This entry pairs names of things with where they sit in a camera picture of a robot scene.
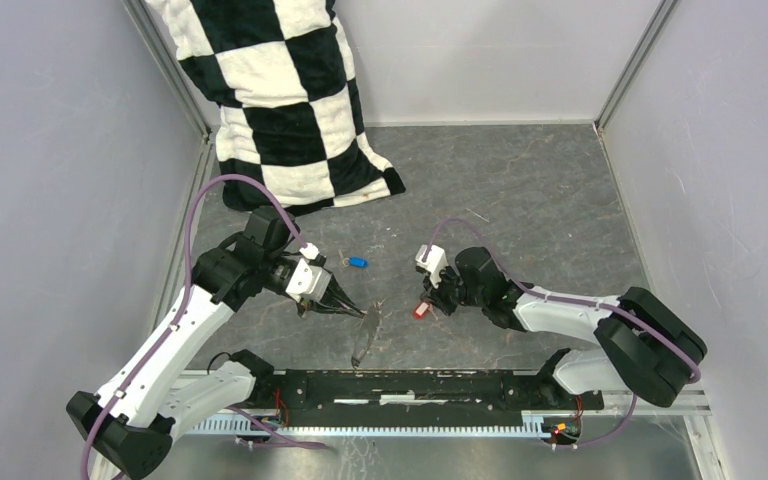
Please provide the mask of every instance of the marble patterned surface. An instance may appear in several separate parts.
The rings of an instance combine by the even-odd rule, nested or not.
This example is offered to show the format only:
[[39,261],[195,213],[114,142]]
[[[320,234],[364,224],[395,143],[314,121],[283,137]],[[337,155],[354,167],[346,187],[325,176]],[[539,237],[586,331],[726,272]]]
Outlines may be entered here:
[[[558,348],[590,348],[549,333],[499,329],[474,308],[414,319],[422,277],[413,258],[447,217],[472,222],[521,279],[545,288],[597,295],[646,286],[590,126],[389,127],[369,129],[368,135],[396,166],[408,193],[298,219],[361,308],[384,300],[381,325],[361,368],[536,369]],[[226,208],[215,189],[202,210],[194,253],[241,230],[247,218]],[[477,242],[455,226],[437,244],[453,261]],[[340,251],[367,259],[369,268],[341,268]],[[219,329],[190,368],[204,368],[220,351],[244,348],[276,368],[349,368],[359,325],[344,316],[301,319],[290,300],[264,292]]]

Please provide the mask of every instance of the white square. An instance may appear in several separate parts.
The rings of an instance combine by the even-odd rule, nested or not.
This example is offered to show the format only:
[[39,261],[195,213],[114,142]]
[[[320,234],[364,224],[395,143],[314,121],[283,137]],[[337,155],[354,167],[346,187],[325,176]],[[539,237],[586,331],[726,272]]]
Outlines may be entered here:
[[326,158],[334,158],[346,151],[355,139],[352,120],[352,102],[346,85],[336,95],[310,102],[316,123],[325,145]]
[[359,188],[352,193],[346,195],[340,195],[334,198],[335,207],[350,207],[359,203],[375,200],[376,198],[384,198],[390,195],[390,189],[387,188],[387,181],[383,178],[379,178],[369,185]]
[[247,107],[275,108],[308,100],[284,42],[217,53],[216,60],[225,83]]
[[219,131],[216,132],[216,158],[224,162],[236,158],[248,163],[260,163],[260,154],[246,114],[241,108],[219,109]]
[[349,40],[346,39],[346,31],[343,30],[343,24],[340,19],[334,17],[334,26],[337,27],[337,45],[340,47],[340,55],[343,56],[343,66],[346,70],[346,80],[355,78],[355,60],[352,58],[352,49],[349,47]]
[[263,165],[263,183],[282,205],[307,205],[334,197],[328,162],[298,167]]
[[284,39],[331,26],[322,0],[273,0]]
[[169,27],[169,34],[175,42],[178,50],[175,52],[177,60],[184,60],[192,56],[203,57],[213,55],[213,47],[207,40],[204,27],[196,15],[196,10],[189,0],[174,0],[148,2],[163,17],[163,22]]
[[383,172],[384,170],[387,170],[393,166],[393,164],[390,163],[386,158],[378,155],[372,150],[372,147],[369,146],[369,140],[366,138],[366,132],[358,135],[358,148],[361,152],[363,152],[364,155],[366,155],[366,158],[369,159],[369,163],[375,166],[375,168],[378,170]]

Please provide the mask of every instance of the white wall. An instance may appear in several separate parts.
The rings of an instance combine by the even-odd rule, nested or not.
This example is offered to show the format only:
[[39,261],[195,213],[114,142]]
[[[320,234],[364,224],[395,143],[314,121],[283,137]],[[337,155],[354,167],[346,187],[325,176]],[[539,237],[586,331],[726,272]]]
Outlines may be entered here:
[[0,479],[78,477],[66,402],[145,338],[198,140],[120,2],[0,0]]
[[[337,0],[335,10],[354,48],[367,123],[590,122],[657,5]],[[196,96],[218,124],[216,107]]]
[[681,2],[606,137],[657,293],[710,347],[734,478],[768,478],[768,2]]

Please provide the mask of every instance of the small blue block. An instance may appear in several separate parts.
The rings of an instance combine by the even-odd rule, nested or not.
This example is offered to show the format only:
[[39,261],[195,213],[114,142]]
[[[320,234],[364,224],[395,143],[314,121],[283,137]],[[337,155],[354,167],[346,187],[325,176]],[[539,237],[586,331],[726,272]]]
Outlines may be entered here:
[[360,257],[349,257],[349,265],[357,268],[366,268],[369,266],[369,262]]

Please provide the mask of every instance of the checkered blanket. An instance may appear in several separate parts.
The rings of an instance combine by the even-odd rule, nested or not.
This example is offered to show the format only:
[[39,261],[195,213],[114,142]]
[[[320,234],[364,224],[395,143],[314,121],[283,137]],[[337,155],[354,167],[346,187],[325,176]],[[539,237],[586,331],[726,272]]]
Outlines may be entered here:
[[[259,180],[295,214],[395,195],[405,187],[364,133],[352,52],[334,0],[147,0],[177,58],[220,106],[222,173]],[[267,203],[225,186],[225,204]]]

